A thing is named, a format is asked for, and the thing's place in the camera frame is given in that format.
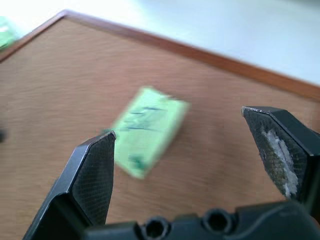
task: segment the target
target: wood grain surface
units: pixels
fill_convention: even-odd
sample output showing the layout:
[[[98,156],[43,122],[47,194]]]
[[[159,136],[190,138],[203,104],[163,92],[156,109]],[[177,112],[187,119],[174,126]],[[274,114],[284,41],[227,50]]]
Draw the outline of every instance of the wood grain surface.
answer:
[[[282,200],[241,106],[291,111],[319,127],[319,103],[140,41],[62,19],[0,65],[1,239],[21,239],[75,146],[144,85],[191,103],[143,181],[114,169],[108,223]]]
[[[297,79],[293,76],[283,75],[274,72],[272,69],[265,69],[247,62],[242,62],[238,59],[232,59],[214,52],[208,52],[195,46],[179,43],[173,39],[157,36],[149,32],[69,9],[57,13],[54,17],[19,39],[15,44],[1,51],[0,63],[62,19],[68,19],[78,24],[114,33],[119,36],[130,37],[134,40],[141,41],[144,44],[168,50],[183,57],[197,60],[222,70],[249,77],[261,83],[320,101],[320,86],[309,83],[308,81],[305,81],[305,79]]]

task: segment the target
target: screw hole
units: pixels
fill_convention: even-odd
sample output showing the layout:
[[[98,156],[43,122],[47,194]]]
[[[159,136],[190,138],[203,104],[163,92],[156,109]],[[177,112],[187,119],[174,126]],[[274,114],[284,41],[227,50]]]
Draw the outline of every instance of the screw hole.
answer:
[[[156,239],[164,232],[164,226],[159,221],[150,222],[146,228],[146,235],[151,239]]]
[[[163,217],[151,218],[144,226],[144,235],[148,240],[161,240],[169,231],[169,223]]]
[[[204,225],[210,232],[227,234],[232,230],[232,219],[226,211],[213,209],[204,216]]]
[[[214,231],[223,232],[228,225],[228,221],[221,213],[214,213],[208,219],[209,226]]]

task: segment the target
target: green block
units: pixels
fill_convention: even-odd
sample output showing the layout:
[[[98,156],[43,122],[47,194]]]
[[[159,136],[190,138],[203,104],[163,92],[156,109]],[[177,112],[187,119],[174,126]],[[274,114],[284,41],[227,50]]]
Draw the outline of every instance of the green block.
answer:
[[[16,31],[4,16],[0,16],[0,50],[13,44],[16,40]]]
[[[189,104],[143,87],[114,123],[114,161],[143,179],[179,129]]]

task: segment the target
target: black plastic part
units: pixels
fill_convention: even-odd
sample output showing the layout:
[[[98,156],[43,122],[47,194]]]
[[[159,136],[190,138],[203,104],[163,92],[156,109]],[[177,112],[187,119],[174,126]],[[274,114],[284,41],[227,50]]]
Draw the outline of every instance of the black plastic part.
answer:
[[[161,216],[155,216],[145,223],[141,232],[146,240],[162,240],[169,231],[170,225],[168,221]]]
[[[309,156],[320,156],[319,135],[303,125],[287,110],[271,106],[244,106],[242,107],[242,115],[245,111],[254,111],[271,116]]]
[[[214,234],[229,234],[233,229],[233,219],[223,209],[212,209],[203,217],[203,224]]]
[[[320,230],[296,202],[278,202],[240,207],[233,214],[234,228],[229,233],[209,231],[204,226],[206,218],[196,215],[179,217],[170,223],[164,240],[295,240],[320,239]],[[82,240],[148,240],[141,234],[144,226],[136,222],[89,227]]]
[[[298,178],[297,193],[289,198],[302,203],[307,211],[320,222],[320,135],[304,126],[284,109],[263,106],[242,108],[264,168],[283,195],[285,194],[284,169],[268,146],[265,132],[272,131],[278,140],[284,141],[293,160],[294,173]]]
[[[75,148],[23,240],[78,240],[86,227],[105,223],[113,187],[115,139],[111,131]]]

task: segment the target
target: green object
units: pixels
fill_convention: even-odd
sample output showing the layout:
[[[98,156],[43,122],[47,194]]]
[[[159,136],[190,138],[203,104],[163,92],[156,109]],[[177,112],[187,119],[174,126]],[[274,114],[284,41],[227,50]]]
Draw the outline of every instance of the green object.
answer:
[[[170,144],[189,104],[143,87],[114,123],[114,161],[143,179]]]
[[[16,31],[4,16],[0,16],[0,50],[13,44],[16,40]]]

